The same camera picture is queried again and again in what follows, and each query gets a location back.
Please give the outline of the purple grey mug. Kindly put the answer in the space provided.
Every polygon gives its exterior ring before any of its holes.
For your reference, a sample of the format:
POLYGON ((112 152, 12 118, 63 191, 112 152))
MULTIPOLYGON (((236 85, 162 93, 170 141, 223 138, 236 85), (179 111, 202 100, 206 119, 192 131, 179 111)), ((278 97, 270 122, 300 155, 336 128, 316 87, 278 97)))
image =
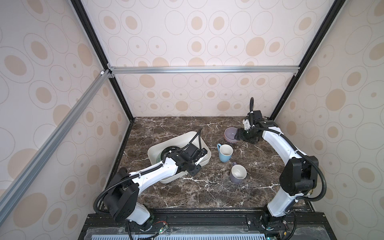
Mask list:
POLYGON ((247 177, 247 170, 242 165, 233 163, 230 172, 230 180, 234 184, 240 184, 247 177))

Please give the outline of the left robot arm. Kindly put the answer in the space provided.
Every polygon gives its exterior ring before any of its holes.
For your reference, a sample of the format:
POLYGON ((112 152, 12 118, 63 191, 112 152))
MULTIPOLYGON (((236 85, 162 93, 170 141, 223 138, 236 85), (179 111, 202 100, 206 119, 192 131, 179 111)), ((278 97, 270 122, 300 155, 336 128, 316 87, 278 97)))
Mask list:
POLYGON ((160 162, 151 167, 131 173, 121 168, 106 189, 96 197, 94 211, 99 215, 112 216, 115 222, 134 222, 147 231, 153 224, 154 216, 138 203, 139 195, 177 172, 187 172, 193 177, 201 170, 200 162, 208 154, 208 149, 202 146, 201 131, 184 147, 168 147, 167 151, 162 152, 160 162))

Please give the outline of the lavender bowl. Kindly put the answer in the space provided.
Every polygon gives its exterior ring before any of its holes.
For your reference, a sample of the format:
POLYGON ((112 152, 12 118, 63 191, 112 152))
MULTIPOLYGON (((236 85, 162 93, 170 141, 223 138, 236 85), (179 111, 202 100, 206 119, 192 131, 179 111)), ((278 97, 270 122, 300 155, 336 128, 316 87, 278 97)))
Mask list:
POLYGON ((238 140, 235 138, 237 131, 238 129, 235 127, 227 128, 224 133, 225 140, 232 144, 237 143, 238 140))

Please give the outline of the light blue mug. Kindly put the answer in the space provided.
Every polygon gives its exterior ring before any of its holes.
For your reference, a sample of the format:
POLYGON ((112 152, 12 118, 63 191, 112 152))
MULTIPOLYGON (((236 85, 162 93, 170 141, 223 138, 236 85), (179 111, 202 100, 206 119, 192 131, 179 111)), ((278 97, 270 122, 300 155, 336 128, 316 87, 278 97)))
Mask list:
POLYGON ((219 152, 219 159, 221 162, 226 163, 232 158, 234 150, 230 145, 217 144, 217 149, 219 152))

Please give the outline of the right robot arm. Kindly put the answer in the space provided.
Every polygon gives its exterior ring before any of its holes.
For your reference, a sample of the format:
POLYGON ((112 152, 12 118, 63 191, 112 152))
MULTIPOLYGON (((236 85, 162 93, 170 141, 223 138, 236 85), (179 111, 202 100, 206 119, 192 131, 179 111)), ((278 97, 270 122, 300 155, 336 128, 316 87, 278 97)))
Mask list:
POLYGON ((237 130, 236 140, 251 144, 264 140, 285 164, 279 178, 280 189, 257 221, 257 225, 266 231, 276 230, 282 226, 285 216, 299 200, 321 200, 326 194, 327 182, 318 159, 302 152, 274 121, 264 118, 261 111, 254 110, 254 99, 250 99, 250 111, 243 119, 243 125, 237 130))

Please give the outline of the black plate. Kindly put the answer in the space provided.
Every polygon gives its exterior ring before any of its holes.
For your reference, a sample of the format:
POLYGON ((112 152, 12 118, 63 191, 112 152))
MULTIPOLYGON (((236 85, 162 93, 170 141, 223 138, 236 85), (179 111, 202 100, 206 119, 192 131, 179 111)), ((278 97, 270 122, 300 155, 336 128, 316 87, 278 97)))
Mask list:
POLYGON ((166 147, 160 154, 160 160, 161 162, 164 162, 166 157, 167 157, 167 154, 170 154, 170 153, 173 153, 173 152, 176 152, 178 150, 180 150, 181 148, 180 147, 177 147, 177 146, 169 146, 169 147, 166 147))

